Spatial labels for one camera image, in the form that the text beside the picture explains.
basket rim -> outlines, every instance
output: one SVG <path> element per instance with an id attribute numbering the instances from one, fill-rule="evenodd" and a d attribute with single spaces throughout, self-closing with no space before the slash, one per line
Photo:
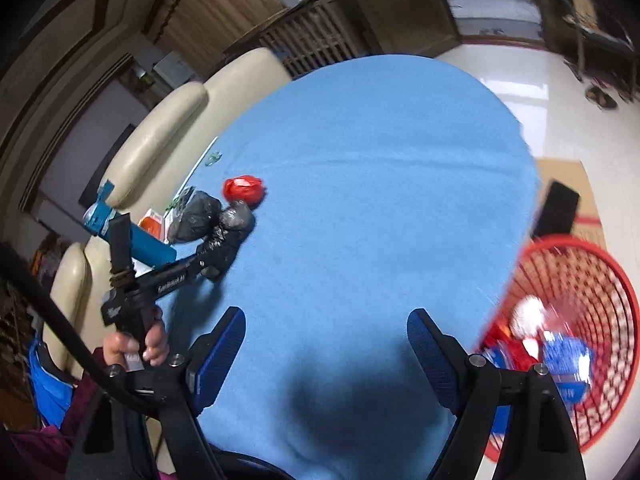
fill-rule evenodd
<path id="1" fill-rule="evenodd" d="M 640 306 L 638 305 L 638 298 L 636 298 L 636 292 L 631 285 L 631 280 L 629 280 L 626 272 L 622 269 L 620 264 L 611 256 L 606 250 L 602 247 L 593 244 L 592 242 L 588 242 L 586 240 L 582 240 L 581 238 L 577 238 L 571 235 L 549 235 L 538 240 L 532 241 L 530 244 L 522 250 L 519 254 L 516 263 L 514 264 L 514 270 L 518 263 L 530 256 L 531 254 L 537 251 L 548 250 L 554 247 L 574 247 L 580 248 L 588 253 L 594 254 L 599 259 L 604 261 L 615 273 L 616 277 L 620 280 L 622 284 L 622 288 L 625 291 L 625 294 L 629 300 L 629 306 L 631 307 L 631 316 L 634 320 L 634 360 L 631 363 L 631 372 L 629 374 L 628 381 L 626 383 L 625 391 L 622 393 L 620 397 L 620 402 L 616 406 L 615 410 L 611 413 L 609 420 L 603 423 L 600 428 L 598 434 L 596 434 L 593 438 L 590 438 L 584 446 L 580 448 L 580 453 L 584 453 L 591 446 L 593 446 L 597 441 L 600 440 L 601 437 L 607 432 L 609 427 L 613 424 L 613 422 L 618 418 L 618 414 L 622 411 L 626 403 L 626 399 L 631 393 L 632 387 L 636 382 L 636 373 L 638 372 L 638 360 L 639 360 L 639 352 L 638 352 L 638 322 L 640 322 Z M 484 450 L 484 456 L 487 457 L 494 463 L 498 462 L 498 457 L 500 456 L 500 452 L 494 447 L 491 442 L 486 443 L 486 449 Z"/>

black phone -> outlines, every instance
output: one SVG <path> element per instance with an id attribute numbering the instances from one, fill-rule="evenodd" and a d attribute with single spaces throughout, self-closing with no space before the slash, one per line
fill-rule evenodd
<path id="1" fill-rule="evenodd" d="M 579 203 L 580 195 L 576 191 L 552 180 L 531 237 L 571 234 Z"/>

door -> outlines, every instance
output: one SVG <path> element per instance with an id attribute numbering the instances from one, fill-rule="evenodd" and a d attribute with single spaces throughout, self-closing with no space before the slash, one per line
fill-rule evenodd
<path id="1" fill-rule="evenodd" d="M 460 44 L 446 0 L 356 0 L 385 54 L 434 57 Z"/>

purple clothing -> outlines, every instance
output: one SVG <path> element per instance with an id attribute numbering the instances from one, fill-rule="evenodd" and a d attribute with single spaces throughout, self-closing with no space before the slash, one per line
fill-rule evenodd
<path id="1" fill-rule="evenodd" d="M 102 366 L 106 366 L 102 357 L 102 348 L 95 349 L 94 359 Z M 10 434 L 15 449 L 31 469 L 36 480 L 64 480 L 66 463 L 71 456 L 76 433 L 96 388 L 92 378 L 87 373 L 83 373 L 60 430 L 55 426 L 47 426 L 43 430 Z M 172 475 L 160 473 L 160 478 L 161 480 L 177 479 L 175 473 Z"/>

hand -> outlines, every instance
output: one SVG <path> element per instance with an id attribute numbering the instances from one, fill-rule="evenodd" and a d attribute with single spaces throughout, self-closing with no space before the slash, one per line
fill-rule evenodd
<path id="1" fill-rule="evenodd" d="M 162 310 L 156 307 L 156 322 L 146 333 L 146 349 L 142 355 L 145 361 L 151 362 L 152 366 L 161 365 L 169 355 L 169 344 L 167 342 L 164 321 L 162 321 Z M 138 342 L 131 336 L 122 332 L 114 332 L 104 337 L 102 341 L 102 354 L 104 362 L 109 365 L 119 364 L 124 369 L 127 368 L 124 359 L 125 353 L 137 352 L 140 349 Z"/>

